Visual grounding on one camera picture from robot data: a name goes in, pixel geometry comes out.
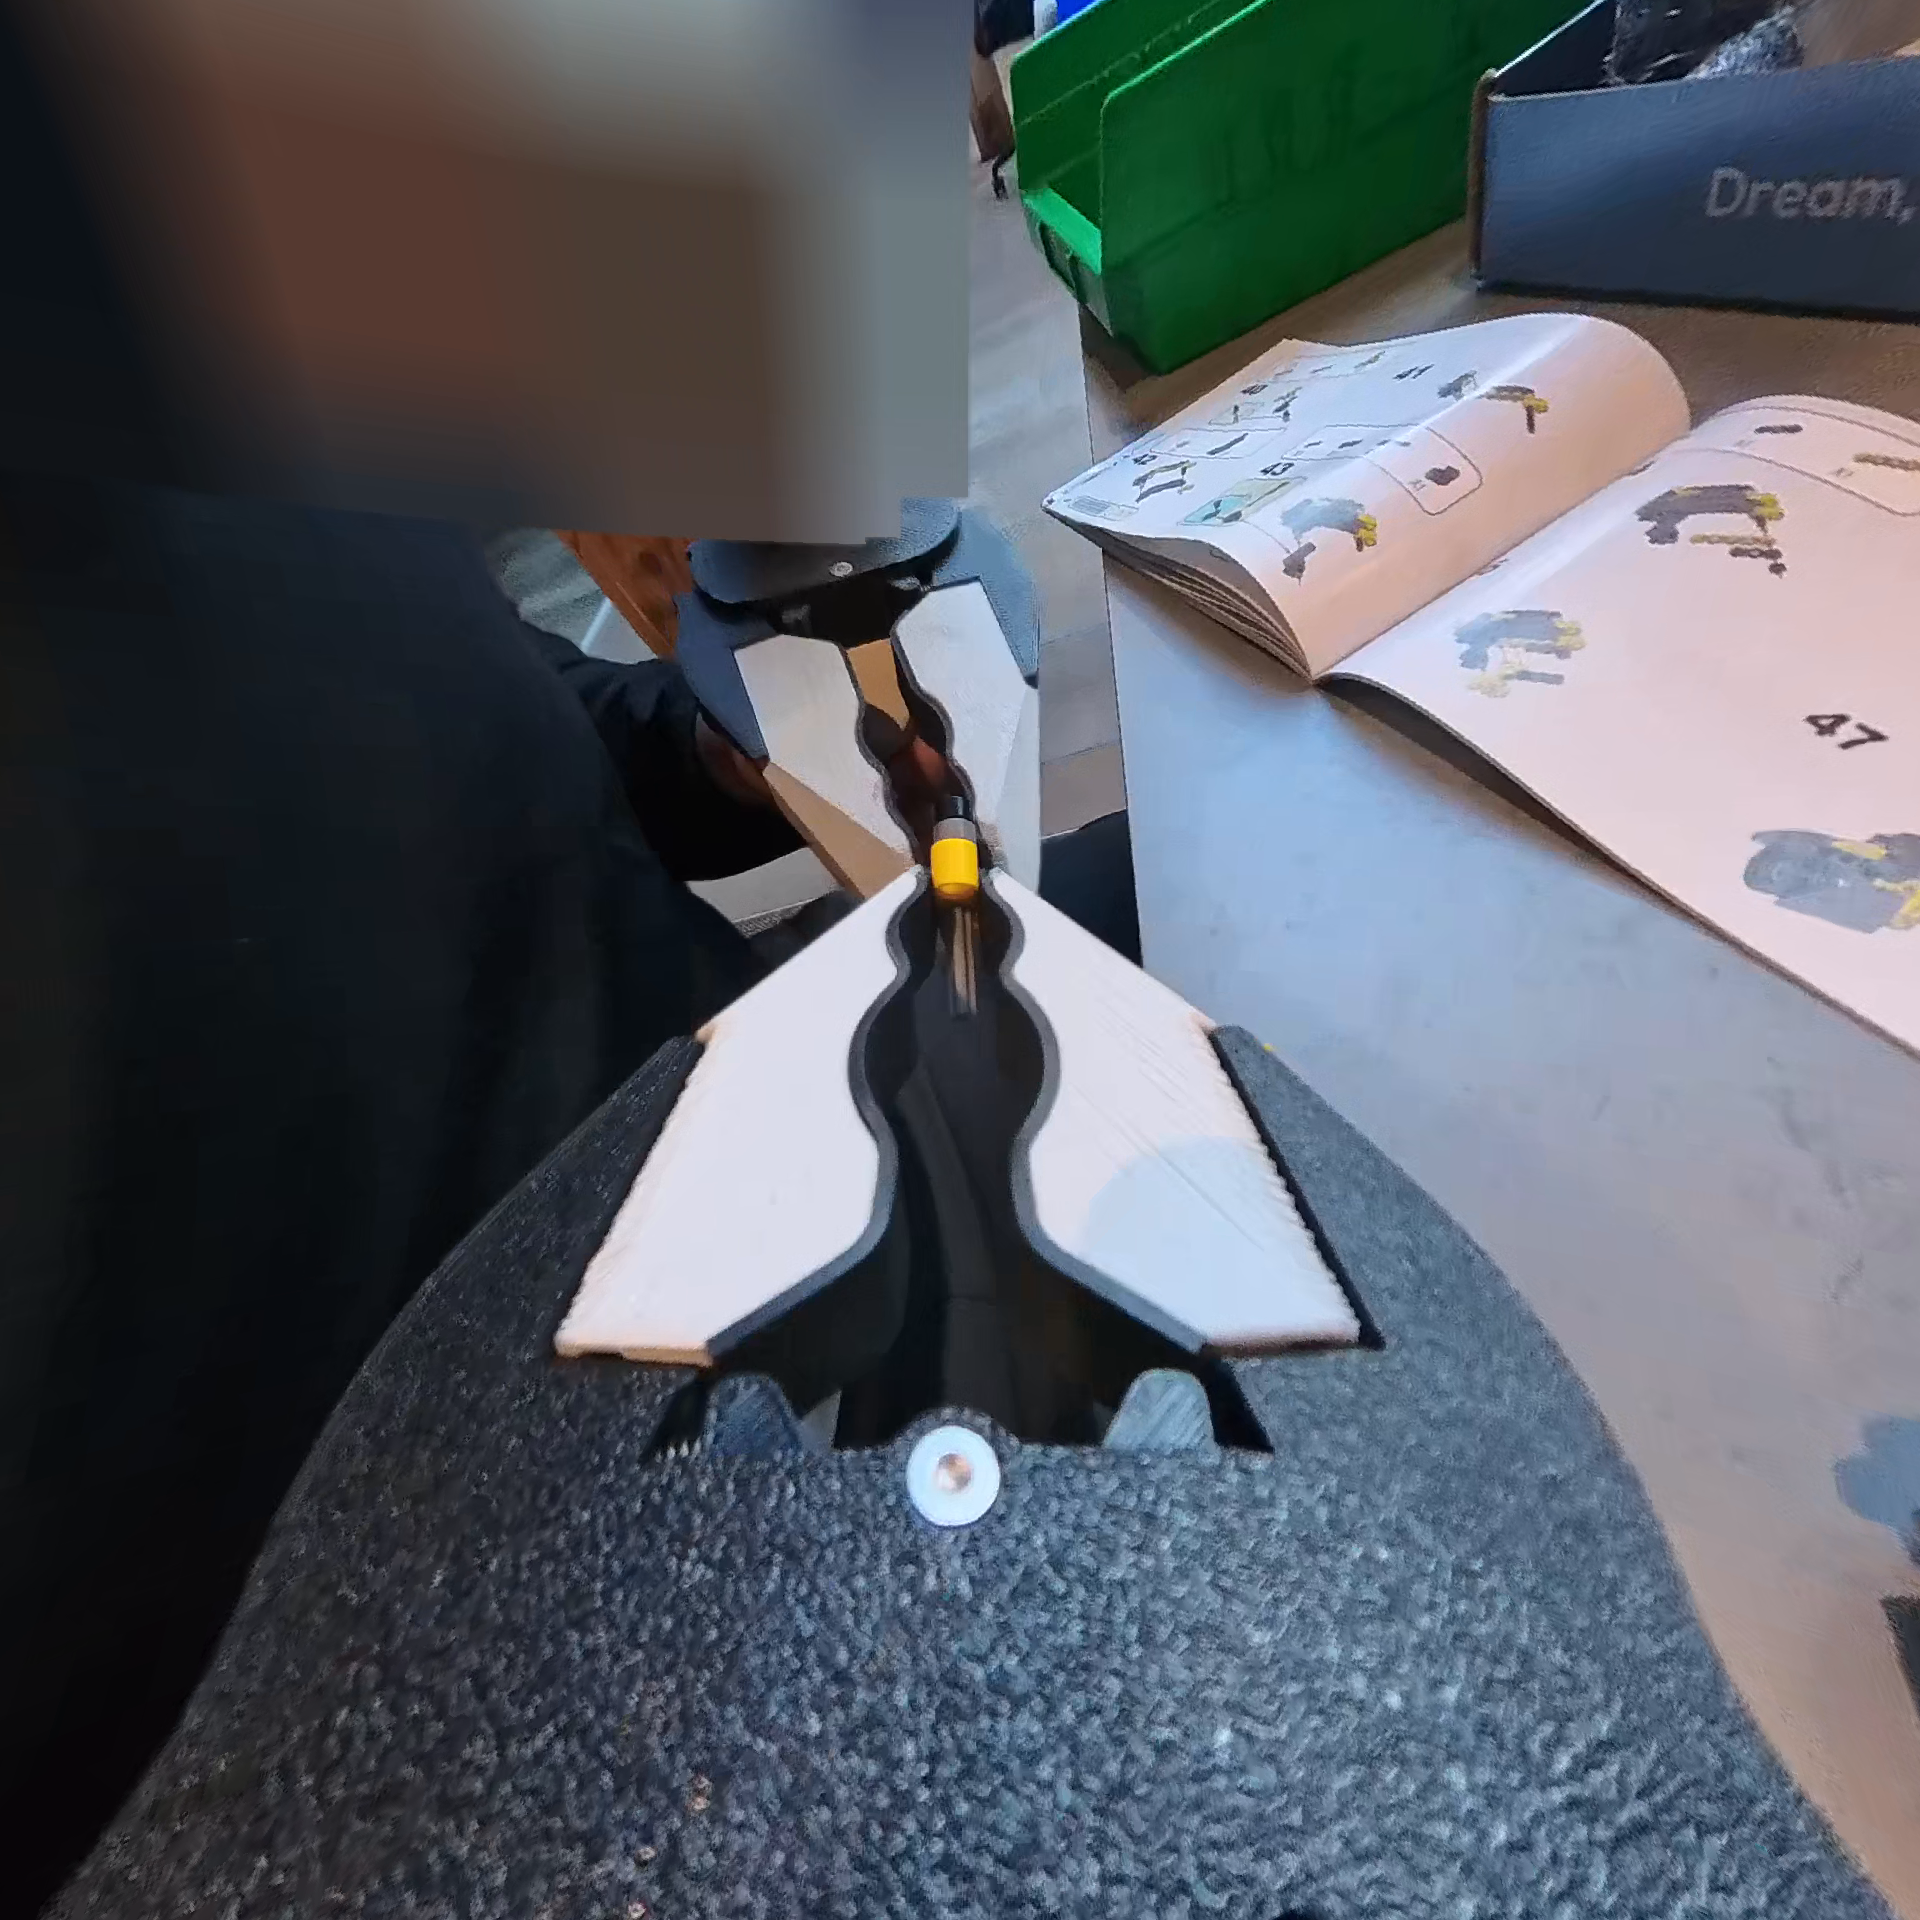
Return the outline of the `person's left hand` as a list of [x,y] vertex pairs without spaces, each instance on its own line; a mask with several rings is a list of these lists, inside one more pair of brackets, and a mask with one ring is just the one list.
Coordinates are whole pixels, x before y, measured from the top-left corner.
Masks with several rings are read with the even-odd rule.
[[927,827],[957,790],[945,754],[911,724],[884,713],[865,723],[865,737],[896,816],[914,830]]

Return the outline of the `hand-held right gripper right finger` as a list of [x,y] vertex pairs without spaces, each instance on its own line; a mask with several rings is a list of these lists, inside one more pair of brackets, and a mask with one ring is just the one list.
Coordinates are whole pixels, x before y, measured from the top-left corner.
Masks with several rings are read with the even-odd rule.
[[1213,1045],[1215,1025],[1016,880],[999,984],[1040,1041],[1013,1146],[1040,1256],[1186,1353],[1345,1348],[1360,1316]]

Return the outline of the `instruction booklet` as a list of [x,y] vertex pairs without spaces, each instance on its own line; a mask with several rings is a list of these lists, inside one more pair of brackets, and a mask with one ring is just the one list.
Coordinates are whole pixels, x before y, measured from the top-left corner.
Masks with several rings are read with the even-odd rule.
[[1636,332],[1538,313],[1272,342],[1045,509],[1916,1049],[1912,421],[1693,422]]

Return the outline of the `dark cardboard box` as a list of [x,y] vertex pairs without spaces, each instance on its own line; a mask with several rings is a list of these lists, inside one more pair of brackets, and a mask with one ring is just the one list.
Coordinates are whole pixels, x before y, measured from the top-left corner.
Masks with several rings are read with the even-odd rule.
[[1472,266],[1509,293],[1918,315],[1916,58],[1572,88],[1572,33],[1480,84]]

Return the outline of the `green storage bin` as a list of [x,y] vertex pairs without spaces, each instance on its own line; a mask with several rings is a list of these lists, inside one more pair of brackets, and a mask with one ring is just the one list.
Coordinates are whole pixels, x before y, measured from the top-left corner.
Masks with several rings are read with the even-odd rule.
[[1457,219],[1480,78],[1553,3],[1101,3],[1009,72],[1025,229],[1174,371]]

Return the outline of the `person's left forearm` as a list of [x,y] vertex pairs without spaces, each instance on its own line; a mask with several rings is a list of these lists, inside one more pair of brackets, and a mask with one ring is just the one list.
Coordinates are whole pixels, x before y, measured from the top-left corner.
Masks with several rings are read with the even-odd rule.
[[725,737],[670,661],[613,662],[528,628],[588,709],[639,835],[674,880],[726,880],[801,851],[760,764]]

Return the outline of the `grey desk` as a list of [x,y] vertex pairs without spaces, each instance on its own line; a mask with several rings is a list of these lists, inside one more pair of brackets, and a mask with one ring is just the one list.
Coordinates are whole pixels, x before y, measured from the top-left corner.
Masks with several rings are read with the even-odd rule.
[[[1916,422],[1908,326],[1594,315],[1692,421]],[[1832,1476],[1916,1420],[1916,1049],[1394,694],[1109,603],[1144,962],[1239,1029],[1378,1330],[1255,1368],[1255,1516],[1148,1549],[1281,1905],[1916,1916],[1916,1568]]]

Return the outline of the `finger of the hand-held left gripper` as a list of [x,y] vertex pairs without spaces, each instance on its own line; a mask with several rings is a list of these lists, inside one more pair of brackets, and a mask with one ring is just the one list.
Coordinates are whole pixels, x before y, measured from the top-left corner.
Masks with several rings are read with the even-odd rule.
[[857,900],[918,864],[886,772],[864,733],[865,701],[830,640],[754,640],[733,653],[775,803]]
[[1040,882],[1040,691],[1030,683],[977,581],[929,589],[901,614],[896,661],[908,691],[943,733],[991,864]]

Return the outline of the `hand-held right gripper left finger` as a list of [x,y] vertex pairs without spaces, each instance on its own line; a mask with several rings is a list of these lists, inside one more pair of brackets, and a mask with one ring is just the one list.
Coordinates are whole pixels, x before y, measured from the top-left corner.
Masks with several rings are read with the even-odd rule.
[[898,1333],[898,1144],[868,1070],[910,979],[908,872],[697,1034],[554,1333],[562,1357],[864,1369]]

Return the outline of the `person's grey trouser leg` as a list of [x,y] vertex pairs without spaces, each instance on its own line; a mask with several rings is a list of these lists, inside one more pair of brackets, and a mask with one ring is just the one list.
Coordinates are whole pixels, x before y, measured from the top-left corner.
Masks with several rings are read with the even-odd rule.
[[1132,966],[1142,965],[1127,810],[1045,836],[1037,894]]

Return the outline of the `crumpled plastic bag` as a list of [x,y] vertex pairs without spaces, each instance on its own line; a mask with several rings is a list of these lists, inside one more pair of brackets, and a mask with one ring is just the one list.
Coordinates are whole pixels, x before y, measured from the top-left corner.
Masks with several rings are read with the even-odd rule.
[[1606,88],[1788,73],[1845,49],[1852,3],[1613,3]]

